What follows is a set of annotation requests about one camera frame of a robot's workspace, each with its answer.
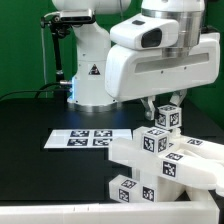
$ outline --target black cable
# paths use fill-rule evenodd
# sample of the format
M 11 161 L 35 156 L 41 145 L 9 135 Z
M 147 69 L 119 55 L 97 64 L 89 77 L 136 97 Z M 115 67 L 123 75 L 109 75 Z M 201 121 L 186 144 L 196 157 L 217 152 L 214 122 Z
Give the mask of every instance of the black cable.
M 68 89 L 53 89 L 53 90 L 22 90 L 22 91 L 15 91 L 15 92 L 11 92 L 11 93 L 7 93 L 5 95 L 2 95 L 0 97 L 0 101 L 9 96 L 9 95 L 13 95 L 13 94 L 20 94 L 20 93 L 37 93 L 37 92 L 40 92 L 40 93 L 47 93 L 47 92 L 51 92 L 51 93 L 54 93 L 54 92 L 60 92 L 60 91 L 69 91 Z
M 59 82 L 51 82 L 51 83 L 48 83 L 48 84 L 42 86 L 39 90 L 45 90 L 48 87 L 51 87 L 51 86 L 59 86 L 59 85 L 60 85 Z M 34 98 L 38 98 L 40 94 L 41 94 L 41 92 L 37 92 Z

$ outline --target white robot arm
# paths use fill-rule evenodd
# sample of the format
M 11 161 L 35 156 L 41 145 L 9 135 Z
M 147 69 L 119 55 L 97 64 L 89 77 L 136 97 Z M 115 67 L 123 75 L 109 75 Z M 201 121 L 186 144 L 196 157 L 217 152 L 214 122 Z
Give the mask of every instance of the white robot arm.
M 95 13 L 120 11 L 119 0 L 52 1 L 61 10 L 59 20 L 88 23 Z M 123 9 L 130 1 L 122 0 Z M 117 45 L 111 50 L 109 34 L 97 24 L 74 28 L 79 69 L 70 103 L 102 106 L 113 102 L 112 97 L 125 101 L 213 82 L 219 69 L 219 34 L 200 35 L 203 11 L 204 0 L 143 0 L 142 14 L 112 28 Z M 104 76 L 89 74 L 91 69 L 106 71 L 112 97 L 103 92 Z M 165 111 L 170 117 L 171 111 Z M 140 179 L 136 172 L 134 180 L 118 176 L 110 183 L 112 198 L 122 204 L 0 207 L 0 223 L 218 224 L 219 209 L 205 189 L 224 196 L 223 146 L 181 136 L 178 129 L 153 129 L 139 128 L 133 141 L 110 144 L 110 160 L 142 170 Z M 191 201 L 170 202 L 183 185 Z
M 219 34 L 201 34 L 204 8 L 204 0 L 144 0 L 141 14 L 111 29 L 117 45 L 107 59 L 107 92 L 126 101 L 214 82 Z

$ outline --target warning label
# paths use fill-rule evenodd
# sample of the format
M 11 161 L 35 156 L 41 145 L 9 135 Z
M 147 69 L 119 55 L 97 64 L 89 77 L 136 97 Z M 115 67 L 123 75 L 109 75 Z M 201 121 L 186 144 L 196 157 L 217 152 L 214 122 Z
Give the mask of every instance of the warning label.
M 92 69 L 89 72 L 89 75 L 100 75 L 99 69 L 97 66 L 94 64 Z

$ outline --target black tabletop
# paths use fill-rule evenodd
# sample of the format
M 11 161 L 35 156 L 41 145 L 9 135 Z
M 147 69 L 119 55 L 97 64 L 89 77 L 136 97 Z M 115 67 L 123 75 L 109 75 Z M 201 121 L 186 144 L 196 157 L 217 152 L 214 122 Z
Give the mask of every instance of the black tabletop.
M 224 144 L 224 131 L 190 101 L 183 103 L 182 134 Z M 0 205 L 113 202 L 108 183 L 130 169 L 108 161 L 107 149 L 44 150 L 54 129 L 151 127 L 138 101 L 103 113 L 69 110 L 53 99 L 0 102 Z M 223 210 L 223 201 L 213 192 Z

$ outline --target white cube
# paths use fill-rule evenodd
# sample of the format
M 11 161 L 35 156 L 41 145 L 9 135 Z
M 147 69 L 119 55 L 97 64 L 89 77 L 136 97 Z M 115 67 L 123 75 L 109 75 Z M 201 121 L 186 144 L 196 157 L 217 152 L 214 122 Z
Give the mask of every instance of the white cube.
M 170 132 L 157 127 L 149 128 L 142 135 L 142 149 L 159 154 L 169 149 Z
M 158 107 L 159 115 L 155 120 L 156 127 L 172 130 L 182 125 L 181 108 L 171 105 Z
M 141 200 L 140 184 L 131 178 L 118 175 L 110 181 L 110 198 L 121 203 L 136 203 Z

